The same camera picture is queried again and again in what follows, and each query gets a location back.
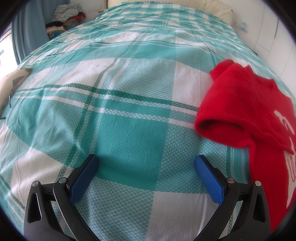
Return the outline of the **red knit sweater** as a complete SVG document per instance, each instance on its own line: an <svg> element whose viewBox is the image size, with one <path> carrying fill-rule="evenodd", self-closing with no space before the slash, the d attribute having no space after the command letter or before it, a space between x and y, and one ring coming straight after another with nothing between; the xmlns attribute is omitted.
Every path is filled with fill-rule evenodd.
<svg viewBox="0 0 296 241"><path fill-rule="evenodd" d="M251 181L260 181L271 230L295 202L295 114L272 79L227 59L211 72L194 123L196 132L233 148L247 148Z"/></svg>

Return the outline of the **blue curtain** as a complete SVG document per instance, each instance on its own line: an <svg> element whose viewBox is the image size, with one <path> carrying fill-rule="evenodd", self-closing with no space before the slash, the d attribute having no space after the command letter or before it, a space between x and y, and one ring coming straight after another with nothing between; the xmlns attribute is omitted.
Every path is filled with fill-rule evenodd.
<svg viewBox="0 0 296 241"><path fill-rule="evenodd" d="M65 0L28 1L11 22L11 38L16 63L49 42L46 24L51 22L57 6L69 4Z"/></svg>

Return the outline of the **beige patterned pillow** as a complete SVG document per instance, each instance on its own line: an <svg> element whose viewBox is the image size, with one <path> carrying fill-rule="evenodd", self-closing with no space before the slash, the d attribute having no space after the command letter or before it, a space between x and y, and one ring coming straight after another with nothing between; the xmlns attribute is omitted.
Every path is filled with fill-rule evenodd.
<svg viewBox="0 0 296 241"><path fill-rule="evenodd" d="M18 90L22 83L32 73L32 69L23 68L15 70L14 72L7 75L1 83L1 114L5 107L8 105L13 94Z"/></svg>

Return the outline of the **teal white plaid bedspread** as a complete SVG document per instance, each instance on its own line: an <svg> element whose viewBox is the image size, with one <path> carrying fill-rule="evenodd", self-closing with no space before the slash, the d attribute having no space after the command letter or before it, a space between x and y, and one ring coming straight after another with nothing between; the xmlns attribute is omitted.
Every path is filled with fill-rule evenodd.
<svg viewBox="0 0 296 241"><path fill-rule="evenodd" d="M274 80L295 114L281 76L294 44L262 2L222 3L236 12L231 25L181 5L114 6L1 67L32 69L1 114L1 240L23 238L34 181L68 177L90 154L99 168L75 207L99 240L194 240L218 208L199 155L254 183L248 149L199 135L197 112L210 72L230 59Z"/></svg>

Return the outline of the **cream padded headboard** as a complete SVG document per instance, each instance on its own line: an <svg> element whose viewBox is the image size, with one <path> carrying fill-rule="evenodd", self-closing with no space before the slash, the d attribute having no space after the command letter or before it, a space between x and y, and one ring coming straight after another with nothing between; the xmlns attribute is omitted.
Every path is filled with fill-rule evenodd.
<svg viewBox="0 0 296 241"><path fill-rule="evenodd" d="M181 5L186 8L192 8L199 11L213 15L216 18L219 18L221 21L224 21L228 25L232 24L233 20L233 10L230 6L222 3L221 1L106 1L107 9L111 9L114 6L119 6L121 4L170 4L170 5Z"/></svg>

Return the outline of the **white wall socket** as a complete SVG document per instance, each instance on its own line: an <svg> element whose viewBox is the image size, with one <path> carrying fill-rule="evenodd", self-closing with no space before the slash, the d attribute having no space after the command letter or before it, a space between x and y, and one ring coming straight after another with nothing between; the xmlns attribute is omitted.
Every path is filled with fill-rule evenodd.
<svg viewBox="0 0 296 241"><path fill-rule="evenodd" d="M246 22L235 21L234 26L247 33L248 26Z"/></svg>

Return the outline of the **pile of clothes in corner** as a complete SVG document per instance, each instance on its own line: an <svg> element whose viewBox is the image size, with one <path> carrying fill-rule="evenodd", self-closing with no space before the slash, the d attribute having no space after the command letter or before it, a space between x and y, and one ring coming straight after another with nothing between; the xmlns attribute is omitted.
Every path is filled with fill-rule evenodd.
<svg viewBox="0 0 296 241"><path fill-rule="evenodd" d="M61 4L56 7L52 20L46 24L49 40L77 27L86 15L79 4Z"/></svg>

